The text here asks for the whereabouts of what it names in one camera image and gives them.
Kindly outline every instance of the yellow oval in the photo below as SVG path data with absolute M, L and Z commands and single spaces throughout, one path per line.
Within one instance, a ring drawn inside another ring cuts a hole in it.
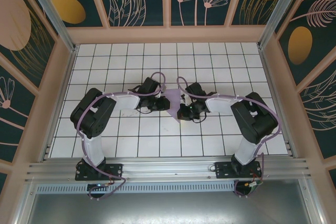
M 51 0 L 61 19 L 70 24 L 85 20 L 85 10 L 78 0 Z
M 295 65 L 303 63 L 310 53 L 312 44 L 313 37 L 309 29 L 303 26 L 295 28 L 288 42 L 290 61 Z
M 0 0 L 0 45 L 18 51 L 30 38 L 29 9 L 24 0 Z

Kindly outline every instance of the white grid floor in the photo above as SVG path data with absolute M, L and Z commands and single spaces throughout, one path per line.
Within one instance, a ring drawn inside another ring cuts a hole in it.
M 156 71 L 166 75 L 168 89 L 177 88 L 176 78 L 183 76 L 190 84 L 199 82 L 207 93 L 255 91 L 275 109 L 255 43 L 80 45 L 49 157 L 82 156 L 80 138 L 69 117 L 90 88 L 127 91 Z M 135 110 L 113 112 L 102 136 L 106 157 L 233 155 L 242 139 L 232 115 L 210 113 L 200 124 L 178 124 L 166 112 Z M 278 135 L 260 152 L 287 155 L 283 139 Z

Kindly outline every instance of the black mounting plate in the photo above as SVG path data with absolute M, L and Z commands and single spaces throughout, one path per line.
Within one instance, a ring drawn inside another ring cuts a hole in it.
M 260 162 L 253 161 L 244 167 L 240 175 L 232 169 L 231 162 L 216 162 L 216 178 L 253 178 L 253 173 L 261 177 Z
M 105 164 L 104 165 L 104 172 L 108 174 L 112 174 L 114 176 L 121 177 L 122 176 L 122 164 Z M 109 177 L 101 174 L 99 172 L 92 172 L 91 170 L 88 170 L 88 165 L 85 164 L 79 164 L 77 165 L 77 170 L 76 170 L 76 176 L 75 176 L 76 181 L 108 181 Z

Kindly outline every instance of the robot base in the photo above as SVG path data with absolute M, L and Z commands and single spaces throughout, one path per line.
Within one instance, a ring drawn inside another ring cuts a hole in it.
M 98 169 L 106 172 L 108 174 L 121 177 L 122 176 L 122 164 L 106 164 L 106 160 L 97 166 Z M 109 177 L 97 172 L 85 162 L 84 159 L 81 160 L 81 164 L 76 165 L 76 181 L 108 181 Z
M 231 162 L 216 162 L 214 172 L 216 178 L 253 178 L 253 173 L 261 177 L 261 168 L 258 161 L 252 161 L 243 166 L 239 175 L 232 168 Z

